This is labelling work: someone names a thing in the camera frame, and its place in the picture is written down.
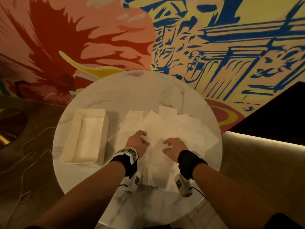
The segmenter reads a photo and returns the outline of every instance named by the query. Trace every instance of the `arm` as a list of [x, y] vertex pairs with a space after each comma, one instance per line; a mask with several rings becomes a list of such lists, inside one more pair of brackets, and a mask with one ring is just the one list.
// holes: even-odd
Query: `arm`
[[[178, 138], [169, 138], [163, 143], [172, 146], [163, 152], [174, 162], [178, 162], [182, 150], [188, 150]], [[206, 164], [194, 168], [193, 178], [229, 228], [263, 228], [276, 213], [255, 191], [242, 187]]]
[[[139, 158], [149, 146], [141, 135], [146, 133], [138, 131], [126, 143], [137, 150]], [[94, 228], [124, 177], [124, 166], [110, 162], [71, 189], [33, 225], [43, 229]]]

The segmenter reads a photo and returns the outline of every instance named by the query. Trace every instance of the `left hand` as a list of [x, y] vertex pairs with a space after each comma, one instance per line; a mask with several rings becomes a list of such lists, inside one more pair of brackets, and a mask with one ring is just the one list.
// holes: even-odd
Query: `left hand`
[[133, 147], [138, 152], [139, 158], [143, 157], [143, 155], [146, 153], [147, 147], [149, 146], [149, 142], [144, 140], [141, 136], [146, 136], [147, 133], [139, 130], [134, 135], [130, 136], [128, 138], [128, 141], [126, 143], [125, 147]]

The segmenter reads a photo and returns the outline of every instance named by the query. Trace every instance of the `wall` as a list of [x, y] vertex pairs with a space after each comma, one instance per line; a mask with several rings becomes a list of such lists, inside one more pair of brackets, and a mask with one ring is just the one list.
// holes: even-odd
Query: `wall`
[[0, 89], [66, 106], [107, 75], [153, 70], [199, 92], [224, 132], [304, 76], [304, 2], [1, 0]]

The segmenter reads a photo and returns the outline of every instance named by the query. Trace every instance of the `black cable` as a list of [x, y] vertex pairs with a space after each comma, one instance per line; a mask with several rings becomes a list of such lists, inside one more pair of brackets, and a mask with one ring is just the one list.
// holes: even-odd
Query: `black cable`
[[203, 193], [201, 193], [198, 189], [196, 189], [195, 187], [191, 187], [191, 188], [189, 188], [189, 190], [190, 189], [195, 189], [196, 191], [198, 191], [202, 196], [204, 196], [204, 198], [207, 200], [207, 197], [203, 194]]

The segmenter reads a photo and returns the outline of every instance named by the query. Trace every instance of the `white marble table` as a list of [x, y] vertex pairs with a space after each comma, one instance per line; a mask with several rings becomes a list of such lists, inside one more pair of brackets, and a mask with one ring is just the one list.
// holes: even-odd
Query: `white marble table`
[[[129, 110], [158, 111], [159, 105], [178, 109], [178, 114], [188, 113], [201, 120], [219, 138], [219, 143], [206, 153], [206, 160], [219, 170], [222, 142], [217, 120], [205, 100], [180, 80], [153, 71], [125, 71], [91, 84], [77, 95], [61, 116], [54, 136], [54, 170], [64, 193], [93, 174], [99, 168], [84, 168], [61, 164], [60, 157], [77, 109], [105, 109], [109, 117], [108, 137], [118, 131], [118, 125]], [[105, 162], [114, 151], [106, 147]], [[193, 191], [189, 198], [160, 191], [149, 186], [139, 186], [137, 193], [126, 194], [117, 190], [100, 223], [118, 229], [137, 229], [171, 223], [193, 210], [202, 196]]]

